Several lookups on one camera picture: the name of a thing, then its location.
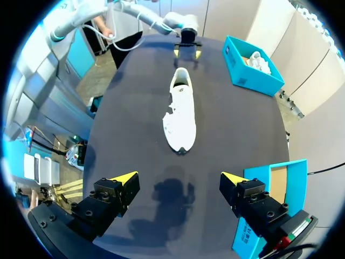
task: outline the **table surface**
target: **table surface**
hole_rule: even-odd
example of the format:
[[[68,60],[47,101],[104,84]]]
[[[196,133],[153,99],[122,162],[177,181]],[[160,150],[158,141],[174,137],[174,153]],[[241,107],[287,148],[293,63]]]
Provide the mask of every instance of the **table surface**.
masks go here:
[[[174,36],[148,36],[112,79],[91,130],[84,197],[101,177],[139,172],[140,192],[123,218],[94,243],[128,258],[239,258],[231,249],[238,219],[219,191],[221,171],[289,160],[274,98],[233,86],[223,43],[200,38],[174,62]],[[169,86],[176,65],[194,90],[196,140],[177,155],[164,136]]]

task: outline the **person's hand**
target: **person's hand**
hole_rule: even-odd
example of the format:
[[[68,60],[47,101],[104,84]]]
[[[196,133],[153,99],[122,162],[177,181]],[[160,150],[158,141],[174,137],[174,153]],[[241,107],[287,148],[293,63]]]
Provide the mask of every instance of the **person's hand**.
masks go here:
[[[113,31],[111,29],[109,29],[108,27],[104,27],[103,30],[101,30],[101,32],[106,37],[109,37],[110,34],[114,35]]]

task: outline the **wall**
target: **wall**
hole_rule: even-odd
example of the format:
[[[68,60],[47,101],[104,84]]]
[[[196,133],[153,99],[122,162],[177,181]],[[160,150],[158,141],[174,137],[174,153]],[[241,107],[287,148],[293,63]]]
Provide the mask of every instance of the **wall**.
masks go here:
[[[227,35],[245,40],[260,0],[209,0],[204,37],[224,41]]]
[[[338,60],[335,53],[328,51],[315,71],[291,95],[304,115],[323,104],[345,83],[345,73]]]
[[[345,84],[310,115],[298,121],[290,132],[291,160],[307,158],[314,172],[345,161]],[[319,219],[319,227],[333,224],[345,199],[345,168],[308,176],[305,211]],[[320,242],[327,228],[316,228],[305,240]],[[304,251],[305,258],[309,252]]]
[[[227,35],[246,39],[255,18],[260,0],[160,0],[159,3],[139,0],[164,17],[168,12],[198,17],[198,35],[224,41]],[[148,25],[144,25],[144,35]]]
[[[261,0],[246,41],[263,49],[270,57],[296,12],[288,0]]]
[[[321,34],[295,12],[277,49],[271,56],[284,78],[283,90],[290,96],[313,73],[329,45]]]

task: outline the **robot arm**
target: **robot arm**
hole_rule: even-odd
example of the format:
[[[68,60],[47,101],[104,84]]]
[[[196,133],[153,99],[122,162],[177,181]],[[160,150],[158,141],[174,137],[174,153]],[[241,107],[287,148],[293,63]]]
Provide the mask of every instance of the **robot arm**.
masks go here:
[[[145,6],[127,1],[115,2],[113,7],[116,11],[122,11],[136,17],[163,35],[171,33],[172,29],[176,28],[180,28],[183,34],[187,33],[189,41],[191,42],[195,40],[197,35],[198,23],[194,15],[183,16],[176,12],[170,12],[164,18],[161,18]],[[101,15],[103,12],[107,11],[107,9],[108,7],[104,6],[102,1],[90,0],[81,3],[76,11],[72,12],[69,19],[52,30],[50,35],[52,41],[58,42],[64,39],[64,37],[76,27]]]

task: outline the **blue box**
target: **blue box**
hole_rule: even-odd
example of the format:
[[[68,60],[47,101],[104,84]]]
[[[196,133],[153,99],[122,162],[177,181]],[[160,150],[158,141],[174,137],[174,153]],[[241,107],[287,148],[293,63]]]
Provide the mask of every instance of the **blue box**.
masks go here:
[[[271,74],[263,73],[244,63],[243,58],[250,58],[254,51],[268,62]],[[268,96],[274,96],[284,85],[284,80],[266,53],[243,40],[227,36],[223,55],[229,69],[232,83]]]
[[[271,190],[271,169],[282,166],[287,167],[285,202],[289,204],[288,215],[294,216],[299,210],[303,209],[306,200],[307,159],[244,169],[244,178],[249,180],[259,179],[266,185],[265,191],[269,192]],[[265,244],[265,239],[258,237],[244,218],[241,217],[232,249],[242,259],[256,259]]]

